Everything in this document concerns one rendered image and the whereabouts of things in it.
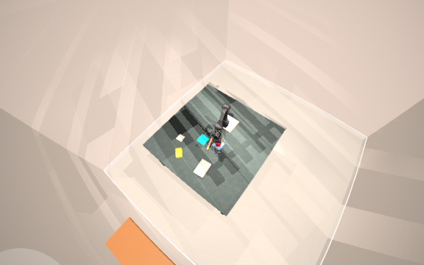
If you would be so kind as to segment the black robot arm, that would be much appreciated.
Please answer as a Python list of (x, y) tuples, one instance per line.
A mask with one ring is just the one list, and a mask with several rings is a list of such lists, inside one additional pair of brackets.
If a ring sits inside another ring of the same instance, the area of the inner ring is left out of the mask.
[(222, 113), (219, 118), (219, 121), (216, 123), (215, 129), (211, 131), (211, 136), (213, 136), (213, 138), (216, 140), (219, 139), (219, 136), (223, 130), (223, 127), (226, 128), (229, 125), (230, 121), (228, 121), (227, 115), (228, 115), (228, 111), (230, 110), (230, 107), (231, 106), (226, 103), (222, 105)]

